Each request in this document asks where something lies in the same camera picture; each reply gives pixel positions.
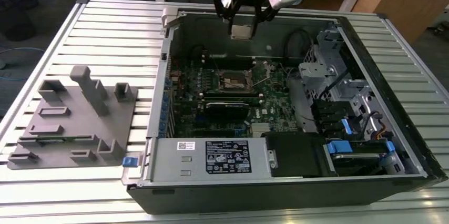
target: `metal slotted table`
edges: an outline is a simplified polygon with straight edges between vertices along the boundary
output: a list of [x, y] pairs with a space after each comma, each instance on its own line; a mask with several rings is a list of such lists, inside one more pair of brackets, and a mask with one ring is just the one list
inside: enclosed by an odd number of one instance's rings
[[[152, 216], [125, 191], [123, 167], [7, 168], [8, 155], [37, 108], [41, 81], [59, 79], [65, 85], [75, 84], [68, 74], [79, 64], [89, 66], [93, 78], [105, 86], [128, 82], [139, 87], [127, 151], [132, 154], [144, 150], [167, 6], [212, 9], [211, 5], [119, 0], [89, 0], [75, 5], [0, 124], [0, 223], [444, 223], [449, 219], [448, 181], [369, 206]], [[335, 14], [299, 9], [284, 12]], [[337, 15], [350, 21], [428, 146], [444, 169], [449, 169], [449, 98], [444, 87], [389, 20], [373, 14]], [[136, 178], [139, 173], [127, 176]]]

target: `circuit board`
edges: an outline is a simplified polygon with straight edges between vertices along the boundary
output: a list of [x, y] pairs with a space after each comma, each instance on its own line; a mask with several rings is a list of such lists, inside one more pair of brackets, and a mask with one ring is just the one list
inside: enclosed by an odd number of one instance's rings
[[175, 137], [259, 137], [253, 125], [297, 131], [285, 69], [271, 60], [251, 63], [248, 70], [235, 70], [175, 60]]

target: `sticker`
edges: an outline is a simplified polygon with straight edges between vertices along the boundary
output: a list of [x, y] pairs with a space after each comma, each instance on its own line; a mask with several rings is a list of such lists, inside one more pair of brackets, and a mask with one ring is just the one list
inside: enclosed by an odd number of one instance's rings
[[177, 150], [195, 150], [195, 142], [193, 141], [179, 141]]
[[207, 141], [205, 171], [209, 174], [251, 173], [248, 141]]

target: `blue latch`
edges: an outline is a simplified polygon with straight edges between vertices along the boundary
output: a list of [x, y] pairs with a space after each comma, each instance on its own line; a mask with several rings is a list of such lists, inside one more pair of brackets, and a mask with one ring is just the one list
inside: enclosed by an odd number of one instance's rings
[[125, 168], [139, 167], [139, 157], [125, 157], [121, 166]]
[[393, 144], [392, 141], [388, 141], [388, 142], [386, 142], [386, 148], [388, 148], [388, 151], [389, 151], [389, 152], [393, 152], [393, 151], [396, 150], [394, 144]]
[[346, 134], [348, 134], [348, 135], [352, 135], [352, 129], [350, 129], [350, 127], [349, 127], [348, 120], [346, 120], [346, 119], [341, 119], [341, 123], [342, 123], [342, 125], [344, 125], [344, 127], [345, 127]]
[[328, 145], [329, 154], [352, 153], [349, 141], [332, 141]]

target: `barcode sticker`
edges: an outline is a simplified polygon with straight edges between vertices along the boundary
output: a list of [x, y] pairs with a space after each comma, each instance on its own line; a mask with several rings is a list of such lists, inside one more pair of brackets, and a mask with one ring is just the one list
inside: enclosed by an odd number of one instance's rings
[[195, 142], [193, 141], [179, 141], [177, 150], [195, 150]]

